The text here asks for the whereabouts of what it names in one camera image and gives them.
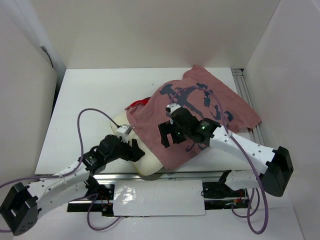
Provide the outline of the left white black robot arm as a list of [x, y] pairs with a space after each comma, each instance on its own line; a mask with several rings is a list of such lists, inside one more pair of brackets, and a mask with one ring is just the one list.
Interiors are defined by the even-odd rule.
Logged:
[[28, 185], [14, 184], [0, 206], [0, 214], [9, 232], [22, 235], [51, 210], [74, 199], [92, 200], [107, 191], [94, 178], [107, 164], [117, 159], [136, 162], [144, 155], [136, 139], [126, 142], [121, 137], [107, 135], [57, 176], [43, 177]]

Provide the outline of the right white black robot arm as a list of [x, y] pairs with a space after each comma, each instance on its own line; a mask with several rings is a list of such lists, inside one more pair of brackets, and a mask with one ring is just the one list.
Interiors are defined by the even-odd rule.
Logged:
[[204, 118], [198, 120], [190, 111], [179, 104], [166, 106], [170, 119], [158, 125], [161, 144], [168, 148], [173, 144], [191, 140], [195, 144], [222, 150], [244, 162], [251, 170], [227, 170], [219, 179], [218, 190], [223, 196], [234, 191], [259, 188], [274, 197], [282, 197], [294, 171], [290, 152], [285, 147], [277, 149], [248, 140], [220, 123]]

